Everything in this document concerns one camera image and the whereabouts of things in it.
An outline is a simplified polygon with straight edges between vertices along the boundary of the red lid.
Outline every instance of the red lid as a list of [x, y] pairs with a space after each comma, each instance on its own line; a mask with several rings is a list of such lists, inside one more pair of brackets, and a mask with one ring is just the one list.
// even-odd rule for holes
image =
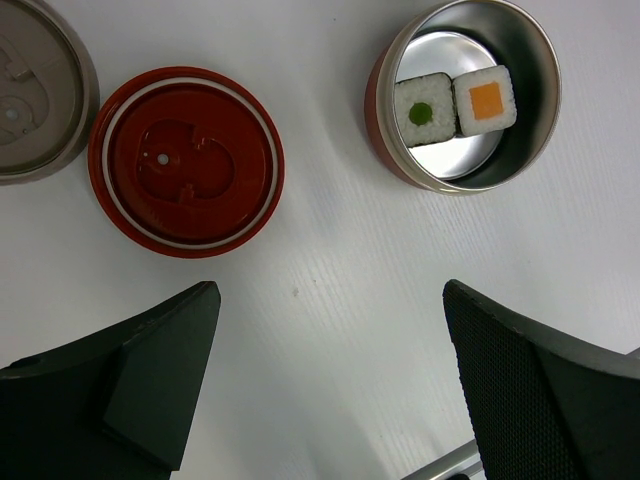
[[89, 174], [129, 238], [202, 258], [239, 247], [267, 223], [284, 154], [271, 118], [244, 88], [208, 70], [170, 67], [107, 100], [91, 133]]

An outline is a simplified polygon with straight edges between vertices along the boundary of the white surface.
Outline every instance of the white surface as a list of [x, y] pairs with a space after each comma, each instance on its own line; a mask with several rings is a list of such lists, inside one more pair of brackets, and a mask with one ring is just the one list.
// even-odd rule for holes
[[145, 70], [247, 87], [287, 154], [280, 207], [220, 258], [145, 251], [106, 219], [83, 155], [0, 189], [0, 363], [70, 342], [201, 279], [223, 306], [177, 480], [398, 479], [471, 439], [440, 292], [459, 278], [598, 345], [640, 344], [640, 3], [521, 0], [563, 67], [551, 145], [494, 192], [413, 189], [374, 158], [366, 79], [430, 0], [51, 0], [103, 98]]

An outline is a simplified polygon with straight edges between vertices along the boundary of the maki roll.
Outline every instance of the maki roll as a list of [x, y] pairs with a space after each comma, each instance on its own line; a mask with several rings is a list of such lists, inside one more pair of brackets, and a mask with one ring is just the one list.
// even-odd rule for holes
[[451, 140], [456, 135], [456, 112], [451, 78], [434, 73], [395, 86], [396, 119], [407, 147]]
[[516, 123], [511, 75], [505, 66], [466, 73], [453, 81], [463, 136], [504, 130]]

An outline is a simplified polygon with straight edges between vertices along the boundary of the small hole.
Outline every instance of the small hole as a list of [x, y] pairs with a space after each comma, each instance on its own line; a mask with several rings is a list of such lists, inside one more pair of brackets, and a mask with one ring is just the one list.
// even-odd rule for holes
[[13, 108], [10, 108], [10, 109], [9, 109], [9, 110], [7, 110], [6, 112], [4, 112], [4, 114], [5, 114], [5, 115], [6, 115], [6, 117], [7, 117], [9, 120], [11, 120], [12, 122], [15, 122], [15, 121], [18, 119], [18, 117], [20, 116], [20, 115], [18, 114], [18, 111], [17, 111], [17, 110], [15, 110], [15, 109], [13, 109]]

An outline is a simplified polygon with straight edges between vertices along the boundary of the metal container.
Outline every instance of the metal container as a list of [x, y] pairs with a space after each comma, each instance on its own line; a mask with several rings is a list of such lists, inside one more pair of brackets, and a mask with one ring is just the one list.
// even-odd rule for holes
[[[407, 148], [394, 111], [397, 82], [505, 65], [518, 107], [504, 132]], [[450, 195], [498, 187], [526, 170], [546, 147], [560, 110], [560, 68], [540, 25], [502, 0], [435, 6], [407, 25], [378, 59], [367, 85], [365, 119], [383, 163], [405, 182]]]

